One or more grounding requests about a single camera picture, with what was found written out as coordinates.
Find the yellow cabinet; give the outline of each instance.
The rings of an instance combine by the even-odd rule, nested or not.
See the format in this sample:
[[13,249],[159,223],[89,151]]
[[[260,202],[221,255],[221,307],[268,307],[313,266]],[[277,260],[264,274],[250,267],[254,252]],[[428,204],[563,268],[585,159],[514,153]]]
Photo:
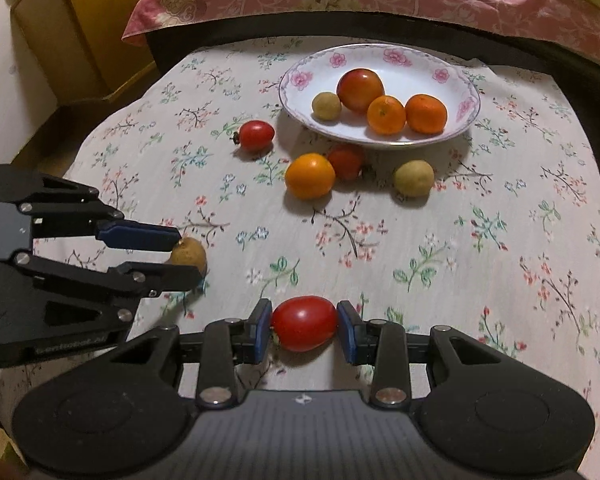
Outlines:
[[60,104],[111,98],[154,66],[123,43],[138,0],[17,0],[13,13]]

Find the white plate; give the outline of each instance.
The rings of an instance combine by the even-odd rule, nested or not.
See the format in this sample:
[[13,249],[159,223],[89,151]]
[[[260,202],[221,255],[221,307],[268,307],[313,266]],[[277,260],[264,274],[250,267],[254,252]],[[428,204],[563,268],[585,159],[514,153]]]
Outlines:
[[[394,136],[378,136],[364,116],[342,108],[339,120],[313,117],[311,101],[320,92],[335,92],[340,78],[354,68],[376,72],[384,92],[406,103],[415,94],[440,99],[448,110],[444,131],[424,136],[405,126]],[[480,95],[461,69],[405,46],[365,43],[335,46],[301,59],[280,82],[280,101],[289,115],[304,126],[343,142],[375,148],[415,148],[451,139],[464,132],[480,111]]]

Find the floral tablecloth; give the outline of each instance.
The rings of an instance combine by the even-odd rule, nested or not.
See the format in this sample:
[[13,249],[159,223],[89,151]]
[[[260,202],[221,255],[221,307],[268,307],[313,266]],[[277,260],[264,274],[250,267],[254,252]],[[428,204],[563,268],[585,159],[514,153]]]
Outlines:
[[[275,306],[302,294],[348,299],[366,319],[414,332],[453,325],[589,401],[596,433],[581,470],[600,479],[600,176],[577,117],[547,75],[442,55],[480,92],[474,126],[420,150],[368,150],[364,179],[299,202],[285,193],[289,162],[331,142],[281,110],[278,83],[301,57],[357,41],[265,38],[195,52],[87,138],[68,178],[97,186],[128,218],[179,227],[208,254],[200,290],[143,300],[132,335],[174,322],[199,331],[247,316],[259,298]],[[276,128],[259,158],[230,140],[251,118]],[[392,190],[392,171],[412,158],[436,170],[428,200]],[[166,259],[92,238],[39,240],[36,250],[99,270]],[[28,388],[79,360],[0,371],[2,420]],[[370,377],[336,345],[302,355],[272,346],[262,367],[238,373],[247,387],[289,389],[358,388]],[[187,367],[182,394],[195,377]]]

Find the orange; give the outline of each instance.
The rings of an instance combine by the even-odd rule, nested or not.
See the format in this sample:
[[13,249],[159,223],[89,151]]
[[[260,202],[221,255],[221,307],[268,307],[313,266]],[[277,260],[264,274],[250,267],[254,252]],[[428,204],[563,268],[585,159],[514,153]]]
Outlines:
[[336,172],[333,166],[318,153],[305,153],[286,168],[286,188],[300,200],[311,200],[326,195],[335,181]]
[[339,144],[327,155],[340,180],[356,180],[365,163],[365,152],[355,144]]
[[416,94],[404,105],[407,124],[419,134],[442,133],[446,124],[446,107],[441,101],[426,94]]
[[373,100],[366,111],[366,122],[380,135],[393,135],[404,128],[406,113],[395,97],[381,95]]

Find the table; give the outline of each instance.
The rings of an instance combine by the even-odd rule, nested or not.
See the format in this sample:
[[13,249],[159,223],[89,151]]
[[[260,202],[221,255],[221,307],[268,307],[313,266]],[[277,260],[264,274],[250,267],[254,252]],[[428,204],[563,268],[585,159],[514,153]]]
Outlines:
[[[194,52],[86,139],[68,178],[207,250],[201,290],[144,300],[131,336],[169,323],[199,331],[247,316],[260,297],[276,306],[303,294],[350,300],[365,319],[413,332],[449,324],[582,393],[596,434],[581,472],[600,479],[600,176],[577,117],[547,75],[439,54],[480,92],[474,126],[428,148],[367,150],[363,179],[299,202],[285,192],[288,164],[332,142],[282,111],[278,83],[301,57],[358,41],[263,38]],[[259,158],[230,140],[251,118],[276,128]],[[392,190],[393,170],[413,158],[436,170],[428,199]],[[98,270],[167,257],[88,238],[39,240],[36,251]],[[28,388],[80,359],[0,371],[2,420]],[[414,394],[425,395],[413,368]],[[305,390],[364,388],[371,370],[348,367],[336,345],[300,355],[272,346],[260,368],[238,373],[247,387]],[[187,367],[181,394],[195,377]]]

